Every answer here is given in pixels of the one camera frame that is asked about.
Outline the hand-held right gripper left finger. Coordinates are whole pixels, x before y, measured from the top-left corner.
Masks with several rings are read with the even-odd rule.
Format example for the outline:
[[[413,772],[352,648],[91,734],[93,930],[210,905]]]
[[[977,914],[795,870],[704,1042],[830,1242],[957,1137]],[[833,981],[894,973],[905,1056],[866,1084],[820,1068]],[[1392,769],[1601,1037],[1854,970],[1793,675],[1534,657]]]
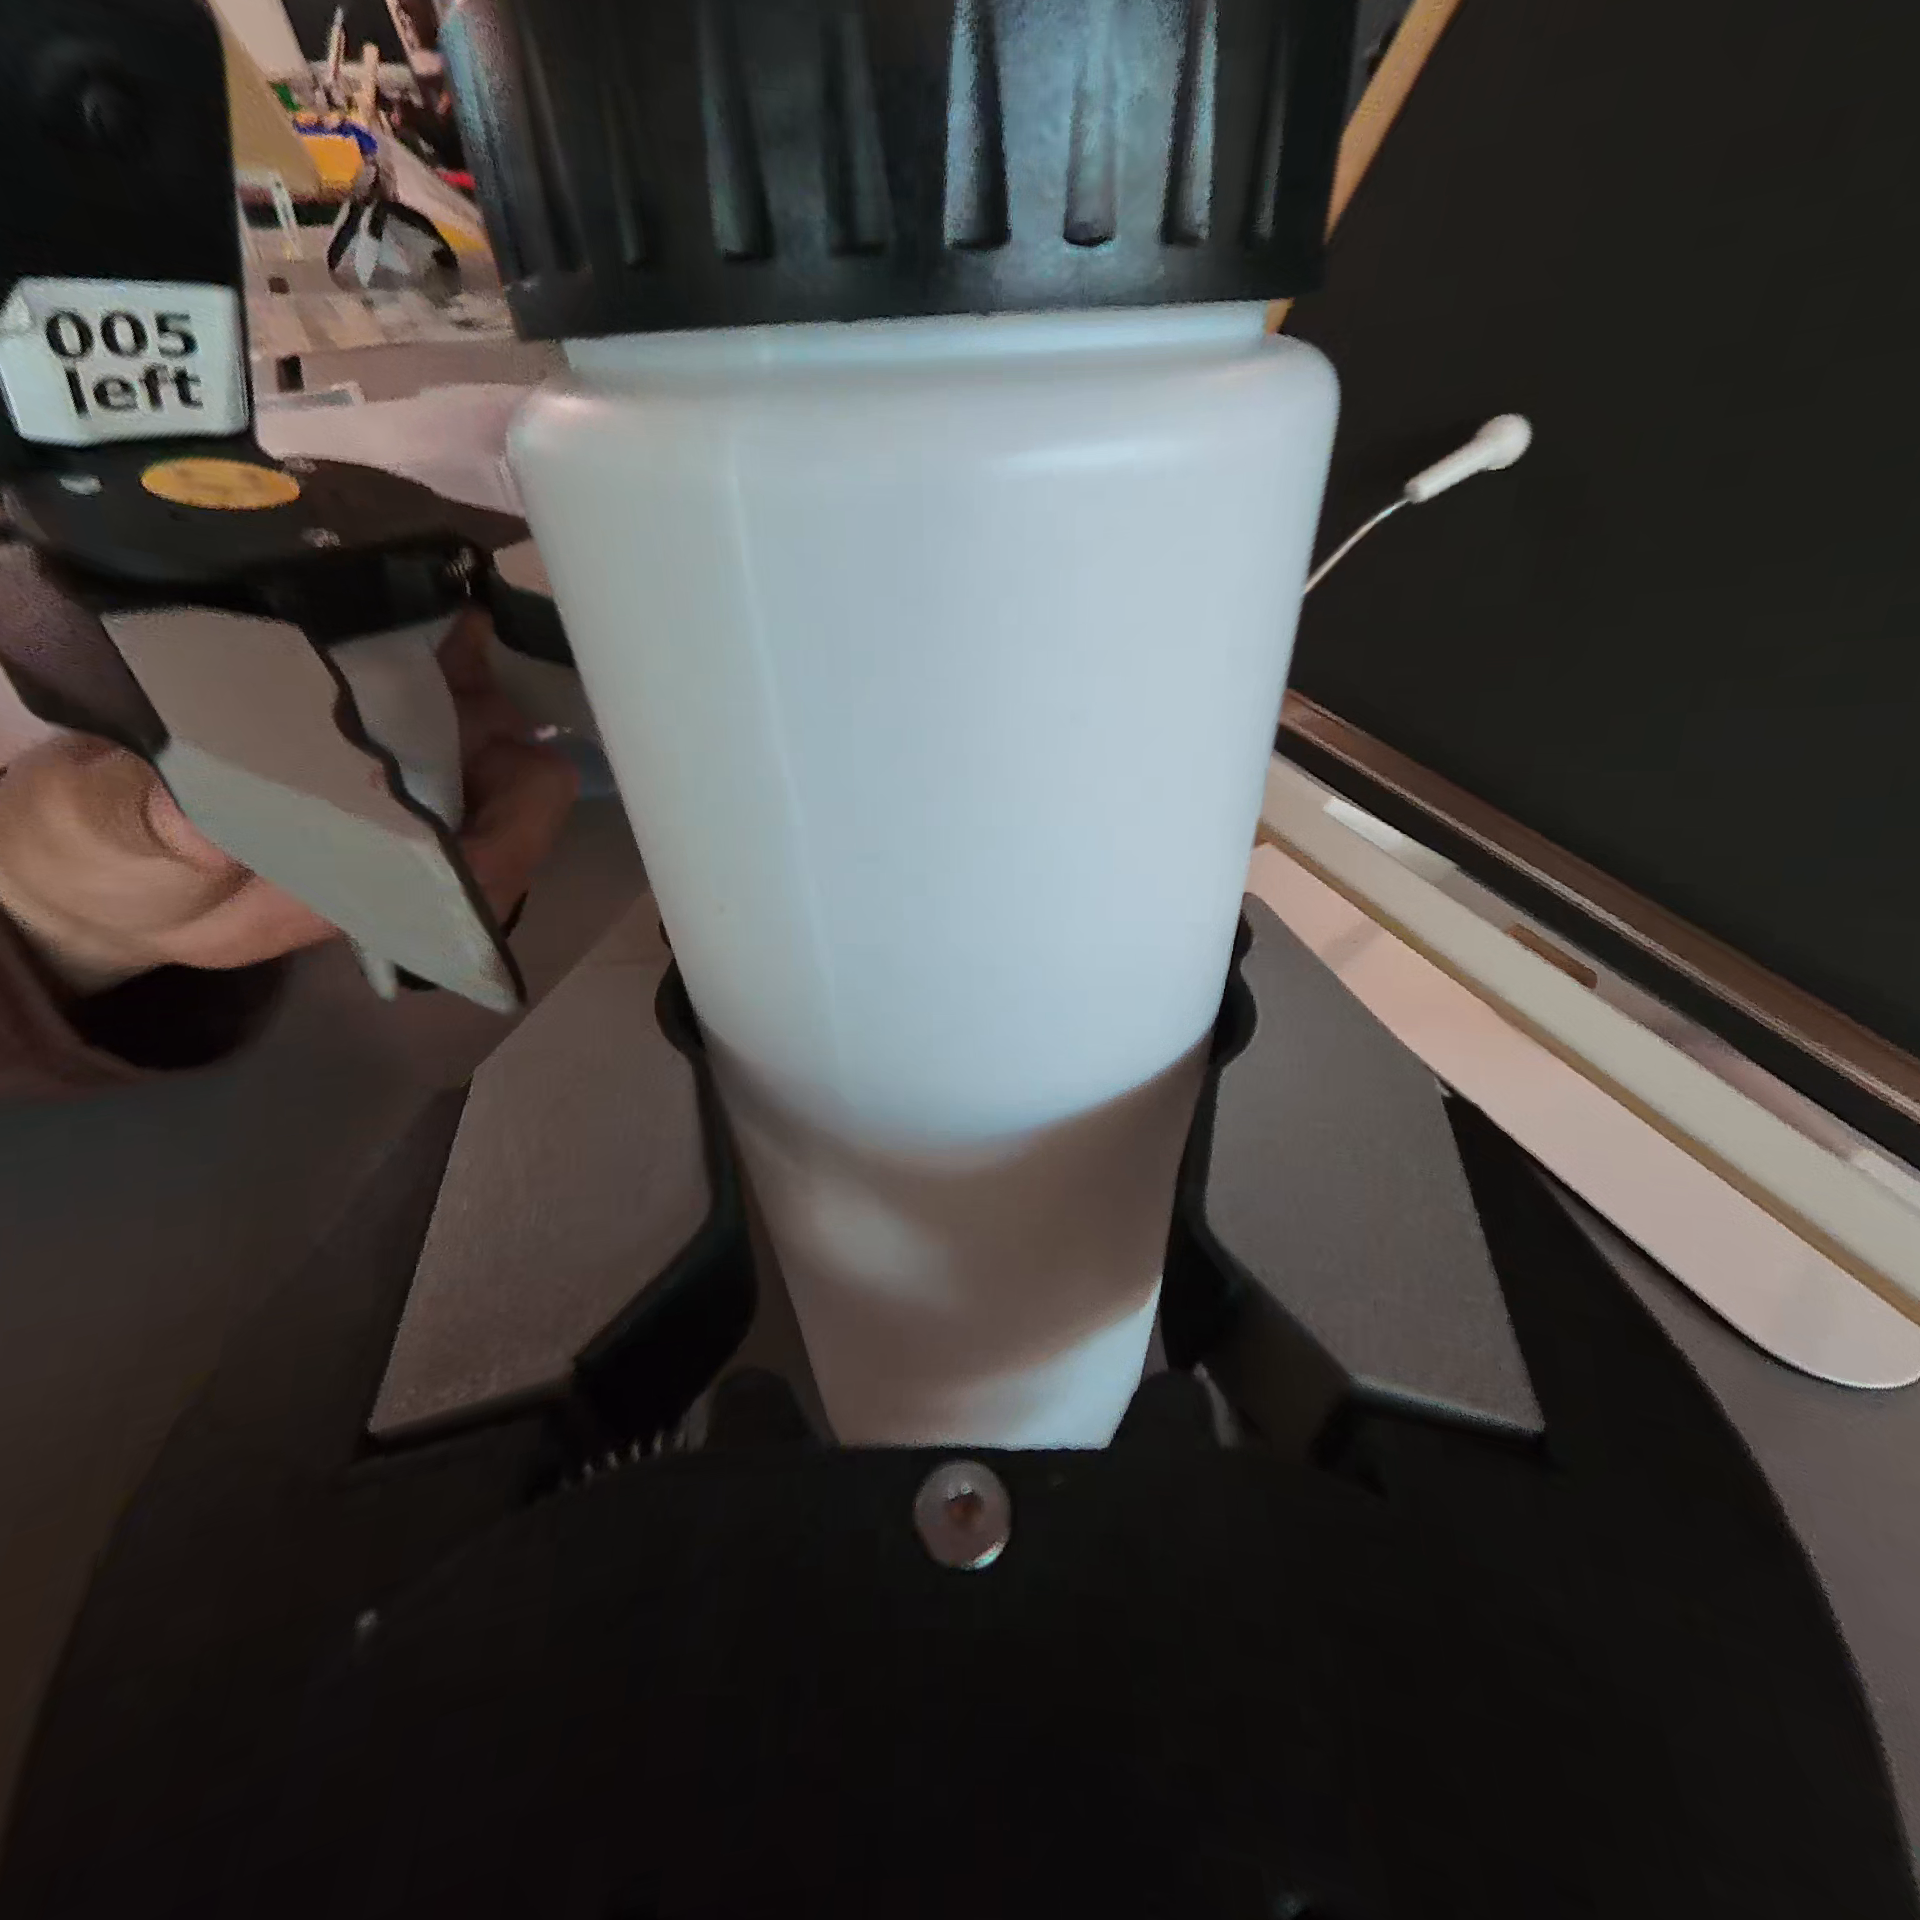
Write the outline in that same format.
[[[722,1148],[674,953],[633,905],[473,1075],[370,1435],[560,1404],[717,1221]]]

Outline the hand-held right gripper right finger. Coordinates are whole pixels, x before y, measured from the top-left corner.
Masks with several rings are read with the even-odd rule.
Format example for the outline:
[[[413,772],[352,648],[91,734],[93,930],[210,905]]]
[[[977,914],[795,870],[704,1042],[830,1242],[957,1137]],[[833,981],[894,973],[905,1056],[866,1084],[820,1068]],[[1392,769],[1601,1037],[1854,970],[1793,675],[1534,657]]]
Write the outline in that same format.
[[[1546,1435],[1438,1078],[1258,897],[1174,1182],[1165,1357],[1233,1426],[1334,1452],[1386,1417]]]

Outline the person's left hand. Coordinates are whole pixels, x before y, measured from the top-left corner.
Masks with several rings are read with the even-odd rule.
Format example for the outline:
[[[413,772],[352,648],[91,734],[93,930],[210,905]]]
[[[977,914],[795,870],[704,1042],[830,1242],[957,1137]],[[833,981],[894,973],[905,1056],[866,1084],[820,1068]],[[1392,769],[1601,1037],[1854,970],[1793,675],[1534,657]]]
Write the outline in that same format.
[[[462,613],[440,669],[465,747],[465,861],[506,924],[560,842],[578,778],[497,681],[491,638],[488,613]],[[82,997],[166,968],[250,970],[339,934],[216,849],[145,760],[96,736],[53,738],[4,771],[2,908]]]

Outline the white flat stand base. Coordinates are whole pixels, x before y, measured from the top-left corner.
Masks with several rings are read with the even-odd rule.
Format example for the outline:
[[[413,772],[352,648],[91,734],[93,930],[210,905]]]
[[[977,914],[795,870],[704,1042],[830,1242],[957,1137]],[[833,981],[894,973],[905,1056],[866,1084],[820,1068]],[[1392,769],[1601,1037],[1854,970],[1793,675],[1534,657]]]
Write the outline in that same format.
[[[1915,1385],[1915,1325],[1746,1193],[1286,853],[1262,845],[1248,882],[1449,1091],[1736,1332],[1833,1385]]]

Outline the black wooden-framed book stand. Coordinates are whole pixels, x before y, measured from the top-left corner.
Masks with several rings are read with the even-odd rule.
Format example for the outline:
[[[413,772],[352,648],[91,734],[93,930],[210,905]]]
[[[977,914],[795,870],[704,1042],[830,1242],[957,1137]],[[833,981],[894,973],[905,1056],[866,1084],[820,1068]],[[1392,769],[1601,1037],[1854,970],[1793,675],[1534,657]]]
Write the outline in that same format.
[[[1915,1325],[1915,4],[1419,4],[1265,840]]]

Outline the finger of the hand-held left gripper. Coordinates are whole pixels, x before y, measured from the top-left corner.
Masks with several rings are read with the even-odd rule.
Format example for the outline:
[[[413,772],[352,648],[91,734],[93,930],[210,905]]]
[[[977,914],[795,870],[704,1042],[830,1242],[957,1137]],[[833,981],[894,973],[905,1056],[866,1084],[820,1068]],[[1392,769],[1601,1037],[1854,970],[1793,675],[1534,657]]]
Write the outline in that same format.
[[[450,625],[328,648],[218,608],[102,618],[163,724],[156,771],[212,845],[341,930],[381,997],[413,977],[512,1014],[521,977],[458,845]]]

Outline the white plastic bottle black cap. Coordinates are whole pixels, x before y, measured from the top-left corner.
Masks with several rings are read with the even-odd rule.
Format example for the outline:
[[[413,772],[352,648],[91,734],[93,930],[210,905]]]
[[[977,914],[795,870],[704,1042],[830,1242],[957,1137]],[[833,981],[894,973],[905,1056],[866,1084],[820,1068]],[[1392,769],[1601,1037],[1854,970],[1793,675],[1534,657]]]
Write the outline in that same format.
[[[510,459],[833,1434],[1145,1370],[1338,427],[1355,4],[448,4]]]

